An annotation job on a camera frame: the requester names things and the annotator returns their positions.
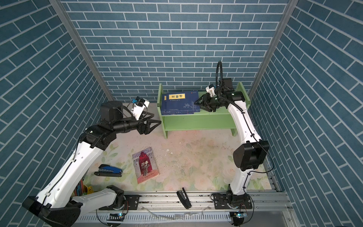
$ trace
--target green wooden shelf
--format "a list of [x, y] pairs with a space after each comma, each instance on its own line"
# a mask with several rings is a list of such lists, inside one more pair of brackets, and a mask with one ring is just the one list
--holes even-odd
[[[251, 100], [241, 82], [238, 83], [236, 90], [242, 91], [246, 99], [247, 108], [249, 108]], [[157, 108], [165, 138], [168, 136], [168, 131], [178, 130], [231, 129], [234, 136], [237, 134], [233, 118], [225, 107], [217, 109], [216, 112], [200, 110], [200, 112], [194, 114], [161, 115], [162, 94], [163, 86], [159, 84]]]

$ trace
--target mounting plate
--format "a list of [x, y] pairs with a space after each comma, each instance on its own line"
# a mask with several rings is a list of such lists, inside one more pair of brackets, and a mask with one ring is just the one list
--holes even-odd
[[[214, 200], [214, 208], [216, 210], [224, 210], [224, 209], [244, 209], [244, 206], [241, 207], [241, 205], [239, 205], [237, 208], [230, 206], [227, 202], [227, 196], [226, 194], [215, 194], [212, 195], [212, 198]], [[248, 198], [246, 198], [245, 200], [242, 201], [242, 203], [246, 206], [246, 209], [252, 209], [252, 203], [251, 200], [249, 200]]]

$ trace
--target floor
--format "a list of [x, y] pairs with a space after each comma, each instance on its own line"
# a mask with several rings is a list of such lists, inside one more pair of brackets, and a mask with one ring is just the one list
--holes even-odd
[[[159, 119], [156, 104], [150, 104], [148, 110]], [[172, 131], [168, 139], [161, 126], [149, 135], [140, 135], [136, 130], [117, 134], [117, 139], [91, 165], [84, 183], [95, 191], [108, 185], [125, 191], [177, 191], [182, 187], [188, 191], [226, 190], [237, 170], [232, 157], [239, 146], [238, 137], [233, 137], [229, 129]], [[132, 154], [148, 147], [153, 150], [159, 175], [138, 184]], [[95, 176], [93, 173], [103, 163], [121, 168], [122, 177]], [[262, 165], [258, 171], [264, 171]], [[267, 175], [256, 173], [247, 189], [270, 190]]]

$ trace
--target blue stapler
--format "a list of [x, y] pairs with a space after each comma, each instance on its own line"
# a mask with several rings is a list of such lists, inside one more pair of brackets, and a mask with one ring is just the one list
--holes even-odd
[[94, 175], [101, 177], [121, 177], [122, 169], [102, 164], [98, 168], [98, 172], [94, 172]]

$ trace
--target shelf leg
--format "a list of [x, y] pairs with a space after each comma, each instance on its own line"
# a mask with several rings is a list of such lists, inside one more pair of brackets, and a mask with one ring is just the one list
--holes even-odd
[[232, 136], [236, 136], [238, 134], [237, 129], [231, 129]]

